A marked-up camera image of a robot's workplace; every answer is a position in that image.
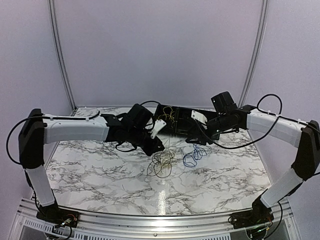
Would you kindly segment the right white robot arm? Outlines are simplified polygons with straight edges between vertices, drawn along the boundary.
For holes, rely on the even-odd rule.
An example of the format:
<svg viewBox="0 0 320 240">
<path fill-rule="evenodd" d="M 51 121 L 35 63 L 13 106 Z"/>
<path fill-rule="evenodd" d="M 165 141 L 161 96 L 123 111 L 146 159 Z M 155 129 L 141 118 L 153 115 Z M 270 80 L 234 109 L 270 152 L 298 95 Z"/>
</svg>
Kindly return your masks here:
<svg viewBox="0 0 320 240">
<path fill-rule="evenodd" d="M 213 136 L 242 129 L 263 134 L 252 141 L 253 144 L 272 136 L 297 149 L 290 168 L 252 203 L 247 219 L 252 224 L 258 224 L 270 213 L 274 204 L 319 175 L 320 125 L 314 120 L 306 122 L 283 116 L 282 104 L 278 113 L 262 110 L 259 105 L 238 107 L 228 91 L 213 96 L 211 101 L 217 114 L 215 118 L 208 119 L 196 110 L 191 111 L 190 117 L 195 122 L 196 131 L 189 135 L 188 143 L 212 145 L 215 143 Z"/>
</svg>

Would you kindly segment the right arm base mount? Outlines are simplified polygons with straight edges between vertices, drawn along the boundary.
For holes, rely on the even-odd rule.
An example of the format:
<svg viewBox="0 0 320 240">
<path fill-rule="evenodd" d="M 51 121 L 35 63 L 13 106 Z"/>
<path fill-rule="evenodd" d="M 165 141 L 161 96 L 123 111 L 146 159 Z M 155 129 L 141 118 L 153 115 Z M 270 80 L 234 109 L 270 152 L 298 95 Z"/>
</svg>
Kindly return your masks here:
<svg viewBox="0 0 320 240">
<path fill-rule="evenodd" d="M 240 229 L 265 223 L 271 223 L 273 220 L 274 215 L 271 210 L 267 210 L 261 213 L 259 211 L 250 209 L 230 214 L 227 221 L 233 226 L 234 229 Z"/>
</svg>

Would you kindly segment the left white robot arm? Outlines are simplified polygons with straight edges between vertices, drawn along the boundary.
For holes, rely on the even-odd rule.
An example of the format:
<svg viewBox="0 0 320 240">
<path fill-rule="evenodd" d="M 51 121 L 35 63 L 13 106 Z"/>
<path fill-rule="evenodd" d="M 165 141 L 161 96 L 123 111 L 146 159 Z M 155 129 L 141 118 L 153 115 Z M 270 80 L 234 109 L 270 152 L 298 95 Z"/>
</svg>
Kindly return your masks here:
<svg viewBox="0 0 320 240">
<path fill-rule="evenodd" d="M 141 148 L 147 156 L 165 149 L 157 134 L 165 127 L 153 113 L 141 104 L 119 115 L 102 114 L 76 117 L 44 114 L 33 109 L 29 116 L 16 123 L 9 131 L 5 150 L 9 159 L 22 166 L 27 182 L 33 189 L 39 209 L 53 223 L 63 219 L 44 167 L 44 146 L 63 141 L 98 141 L 129 143 Z"/>
</svg>

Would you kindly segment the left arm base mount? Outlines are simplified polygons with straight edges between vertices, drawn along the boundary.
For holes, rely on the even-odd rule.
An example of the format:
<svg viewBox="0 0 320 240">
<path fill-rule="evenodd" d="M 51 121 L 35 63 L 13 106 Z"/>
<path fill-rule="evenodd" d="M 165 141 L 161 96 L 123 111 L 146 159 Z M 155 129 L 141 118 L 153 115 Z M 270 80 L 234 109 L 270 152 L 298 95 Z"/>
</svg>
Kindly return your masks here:
<svg viewBox="0 0 320 240">
<path fill-rule="evenodd" d="M 53 223 L 59 227 L 76 228 L 80 218 L 78 211 L 63 209 L 60 207 L 45 207 L 37 212 L 36 218 L 45 222 Z"/>
</svg>

